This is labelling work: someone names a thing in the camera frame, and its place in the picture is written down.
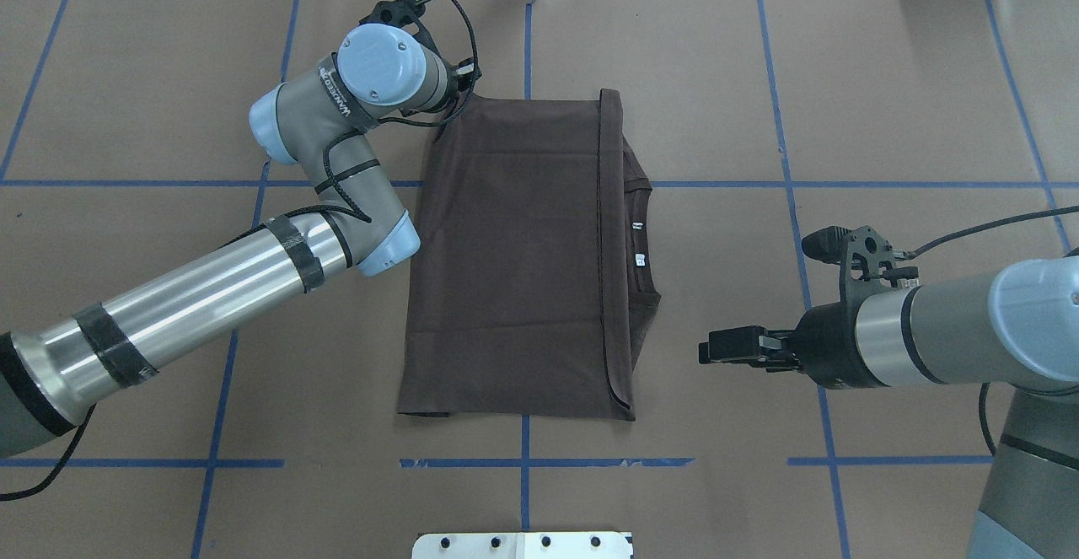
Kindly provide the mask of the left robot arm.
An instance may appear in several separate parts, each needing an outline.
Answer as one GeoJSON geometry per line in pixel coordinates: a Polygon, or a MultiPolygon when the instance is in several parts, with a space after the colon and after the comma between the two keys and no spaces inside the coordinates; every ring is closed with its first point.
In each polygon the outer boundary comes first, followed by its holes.
{"type": "Polygon", "coordinates": [[[272,162],[300,168],[314,202],[189,253],[167,270],[3,332],[3,458],[74,433],[92,410],[274,306],[336,276],[367,277],[416,254],[419,229],[369,135],[470,100],[478,47],[449,62],[423,30],[366,21],[312,68],[250,107],[272,162]]]}

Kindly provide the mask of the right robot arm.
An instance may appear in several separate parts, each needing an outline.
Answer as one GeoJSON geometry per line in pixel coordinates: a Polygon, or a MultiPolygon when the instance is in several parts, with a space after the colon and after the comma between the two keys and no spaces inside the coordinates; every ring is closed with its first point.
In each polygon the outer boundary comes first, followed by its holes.
{"type": "Polygon", "coordinates": [[[698,358],[797,372],[832,390],[1012,386],[967,555],[1075,558],[1076,291],[1073,255],[909,288],[855,280],[792,330],[713,330],[698,358]]]}

